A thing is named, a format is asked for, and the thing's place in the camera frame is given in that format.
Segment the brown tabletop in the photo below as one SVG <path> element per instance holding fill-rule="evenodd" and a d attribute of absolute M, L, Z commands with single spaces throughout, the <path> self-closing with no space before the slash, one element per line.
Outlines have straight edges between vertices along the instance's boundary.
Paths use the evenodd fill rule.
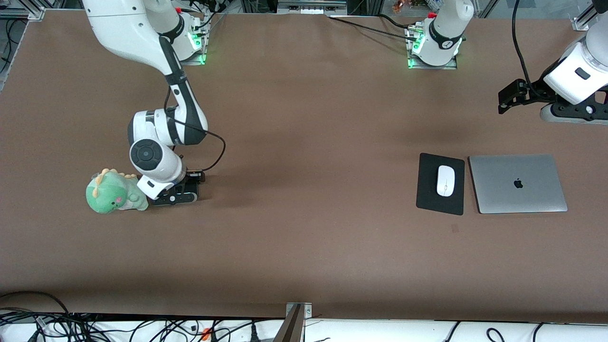
<path fill-rule="evenodd" d="M 579 35 L 567 20 L 518 30 L 534 79 Z M 134 171 L 127 124 L 166 82 L 102 48 L 84 12 L 48 11 L 0 96 L 0 290 L 81 312 L 280 316 L 308 301 L 334 318 L 608 321 L 608 128 L 544 122 L 540 104 L 498 115 L 522 76 L 510 21 L 466 35 L 457 71 L 422 71 L 403 40 L 322 15 L 228 15 L 207 65 L 186 67 L 228 143 L 203 199 L 101 215 L 85 187 Z M 176 151 L 197 168 L 220 148 Z M 463 216 L 418 209 L 421 152 L 552 153 L 568 212 L 480 215 L 468 171 Z"/>

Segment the plush toy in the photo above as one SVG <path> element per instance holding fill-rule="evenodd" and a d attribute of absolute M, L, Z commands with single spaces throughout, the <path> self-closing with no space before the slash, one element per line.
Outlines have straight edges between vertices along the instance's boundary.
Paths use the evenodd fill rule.
<path fill-rule="evenodd" d="M 91 209 L 100 214 L 112 211 L 146 210 L 148 199 L 137 187 L 137 176 L 118 173 L 115 169 L 103 169 L 86 187 L 86 201 Z"/>

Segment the computer mouse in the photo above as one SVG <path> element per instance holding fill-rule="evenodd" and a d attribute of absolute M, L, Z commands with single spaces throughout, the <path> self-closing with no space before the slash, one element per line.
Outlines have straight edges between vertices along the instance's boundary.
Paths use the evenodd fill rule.
<path fill-rule="evenodd" d="M 455 174 L 453 168 L 446 165 L 439 166 L 437 172 L 437 194 L 439 196 L 450 197 L 454 192 L 454 180 Z"/>

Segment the mouse pad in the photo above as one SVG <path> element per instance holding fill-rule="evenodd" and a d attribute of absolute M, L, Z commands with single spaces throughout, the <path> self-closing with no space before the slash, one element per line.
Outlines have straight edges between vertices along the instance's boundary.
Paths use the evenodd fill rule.
<path fill-rule="evenodd" d="M 454 192 L 450 197 L 437 193 L 437 172 L 439 166 L 454 169 Z M 418 166 L 418 193 L 416 206 L 420 209 L 462 215 L 465 201 L 465 161 L 461 159 L 420 153 Z"/>

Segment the silver laptop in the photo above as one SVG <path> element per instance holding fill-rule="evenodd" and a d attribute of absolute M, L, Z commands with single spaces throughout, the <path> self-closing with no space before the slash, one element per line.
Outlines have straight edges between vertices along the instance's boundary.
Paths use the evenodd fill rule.
<path fill-rule="evenodd" d="M 567 211 L 551 155 L 469 157 L 482 214 Z"/>

